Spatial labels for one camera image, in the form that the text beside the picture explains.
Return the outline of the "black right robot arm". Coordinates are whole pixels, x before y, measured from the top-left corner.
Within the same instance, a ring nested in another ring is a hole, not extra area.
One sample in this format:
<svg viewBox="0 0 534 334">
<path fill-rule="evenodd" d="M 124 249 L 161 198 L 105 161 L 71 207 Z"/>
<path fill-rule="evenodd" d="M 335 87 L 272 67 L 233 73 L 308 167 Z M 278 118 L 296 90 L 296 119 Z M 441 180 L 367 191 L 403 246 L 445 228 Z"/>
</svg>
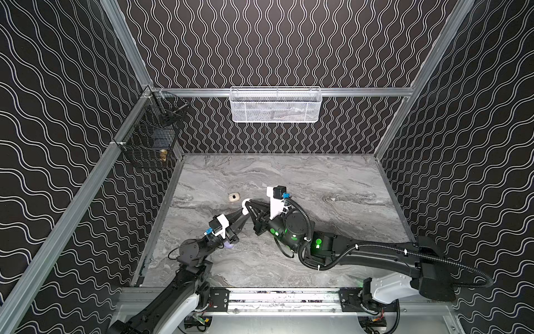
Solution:
<svg viewBox="0 0 534 334">
<path fill-rule="evenodd" d="M 314 222 L 292 199 L 284 199 L 279 210 L 257 200 L 245 200 L 243 209 L 254 223 L 254 231 L 271 233 L 275 243 L 290 258 L 314 271 L 355 265 L 389 271 L 382 278 L 367 278 L 361 299 L 390 304 L 416 294 L 434 301 L 454 301 L 457 288 L 490 288 L 494 279 L 477 268 L 444 257 L 429 239 L 416 243 L 381 243 L 352 239 L 315 230 Z"/>
</svg>

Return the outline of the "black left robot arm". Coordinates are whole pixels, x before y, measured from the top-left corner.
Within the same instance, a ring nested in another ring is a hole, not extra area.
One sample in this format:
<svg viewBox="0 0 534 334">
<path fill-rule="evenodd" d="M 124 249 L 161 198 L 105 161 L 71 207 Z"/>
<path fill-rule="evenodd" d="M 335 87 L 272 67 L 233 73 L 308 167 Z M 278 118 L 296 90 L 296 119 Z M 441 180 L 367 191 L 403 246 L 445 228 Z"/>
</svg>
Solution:
<svg viewBox="0 0 534 334">
<path fill-rule="evenodd" d="M 239 233 L 249 217 L 242 210 L 215 216 L 202 237 L 182 242 L 174 257 L 179 263 L 175 278 L 140 313 L 127 321 L 115 321 L 107 332 L 174 333 L 188 315 L 207 308 L 207 277 L 213 266 L 207 258 L 239 242 Z"/>
</svg>

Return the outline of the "cream earbud charging case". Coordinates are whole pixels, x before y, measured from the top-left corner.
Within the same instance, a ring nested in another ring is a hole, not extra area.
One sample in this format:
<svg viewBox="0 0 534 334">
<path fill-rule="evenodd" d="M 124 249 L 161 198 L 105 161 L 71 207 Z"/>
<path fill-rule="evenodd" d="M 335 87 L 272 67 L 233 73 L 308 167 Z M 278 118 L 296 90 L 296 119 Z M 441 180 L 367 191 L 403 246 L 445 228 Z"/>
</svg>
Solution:
<svg viewBox="0 0 534 334">
<path fill-rule="evenodd" d="M 238 202 L 240 199 L 241 199 L 241 196 L 239 193 L 235 192 L 235 193 L 231 193 L 229 196 L 229 201 L 231 203 L 235 203 L 235 202 Z"/>
</svg>

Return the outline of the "white round disc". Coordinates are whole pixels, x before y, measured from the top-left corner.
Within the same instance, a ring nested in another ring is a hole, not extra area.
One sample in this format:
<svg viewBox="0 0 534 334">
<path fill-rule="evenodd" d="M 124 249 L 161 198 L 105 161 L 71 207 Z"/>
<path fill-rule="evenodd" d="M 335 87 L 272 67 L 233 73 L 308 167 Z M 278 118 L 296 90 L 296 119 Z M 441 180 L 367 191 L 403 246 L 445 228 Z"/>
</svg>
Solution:
<svg viewBox="0 0 534 334">
<path fill-rule="evenodd" d="M 249 215 L 250 214 L 249 209 L 248 209 L 249 202 L 250 202 L 250 198 L 247 198 L 247 199 L 243 200 L 243 202 L 241 204 L 241 207 L 242 207 L 241 212 L 242 212 L 243 215 Z"/>
</svg>

